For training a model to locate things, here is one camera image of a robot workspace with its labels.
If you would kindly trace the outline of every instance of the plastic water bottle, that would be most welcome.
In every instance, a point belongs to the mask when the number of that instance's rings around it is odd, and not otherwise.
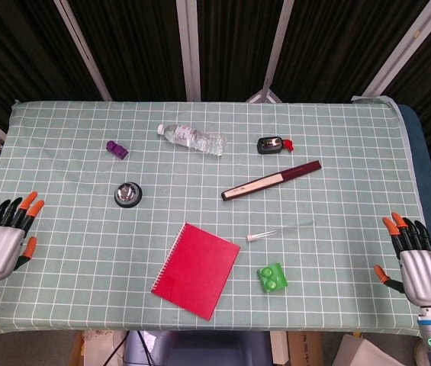
[[[163,135],[170,143],[187,146],[204,153],[222,156],[227,139],[216,133],[207,133],[195,130],[181,124],[171,124],[164,127],[160,124],[157,133]]]

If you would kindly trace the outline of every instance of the orange fingertip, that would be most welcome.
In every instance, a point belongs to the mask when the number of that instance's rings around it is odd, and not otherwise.
[[[32,202],[37,198],[37,192],[31,192],[21,203],[21,205],[18,207],[19,210],[28,210],[31,206]]]
[[[27,242],[27,248],[25,248],[25,252],[23,256],[27,258],[32,258],[32,255],[34,255],[34,252],[35,252],[36,245],[37,245],[37,238],[35,236],[31,236],[31,238]]]
[[[393,223],[393,221],[391,221],[387,217],[383,217],[383,224],[386,226],[386,228],[387,228],[388,232],[390,233],[390,235],[400,235],[400,231],[395,226],[395,224]]]
[[[383,268],[379,265],[375,265],[375,274],[376,277],[380,280],[382,284],[384,284],[386,281],[388,281],[390,278],[384,273]]]
[[[27,212],[27,216],[36,217],[39,214],[40,210],[42,210],[42,207],[44,207],[44,201],[37,201],[35,205],[32,206],[32,208]]]
[[[391,217],[393,217],[393,220],[395,220],[395,223],[397,223],[398,228],[406,229],[408,227],[408,225],[405,223],[403,217],[400,216],[398,213],[392,212]]]

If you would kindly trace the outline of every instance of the green toy block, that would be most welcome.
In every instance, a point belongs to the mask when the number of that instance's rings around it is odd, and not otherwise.
[[[258,276],[259,280],[261,280],[262,289],[265,292],[281,290],[288,286],[283,268],[281,268],[279,263],[258,269]]]

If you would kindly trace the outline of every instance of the bottle label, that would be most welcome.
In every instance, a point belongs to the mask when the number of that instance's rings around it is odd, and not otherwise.
[[[175,130],[175,143],[188,146],[193,129],[188,126],[177,126]]]

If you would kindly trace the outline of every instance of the green grid tablecloth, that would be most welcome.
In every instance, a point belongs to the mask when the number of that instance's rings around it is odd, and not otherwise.
[[[162,140],[158,124],[227,137],[221,158]],[[17,329],[327,329],[417,333],[405,296],[373,274],[399,278],[381,217],[420,217],[407,137],[386,104],[16,104],[0,158],[0,202],[35,190],[46,201],[31,233],[35,257],[2,283],[0,332]],[[295,151],[262,156],[261,136]],[[115,140],[121,161],[105,150]],[[234,201],[220,193],[292,166],[323,168]],[[135,181],[140,204],[114,189]],[[247,233],[314,220],[283,238]],[[210,322],[150,293],[184,222],[241,250]],[[265,294],[258,268],[280,262],[284,291]]]

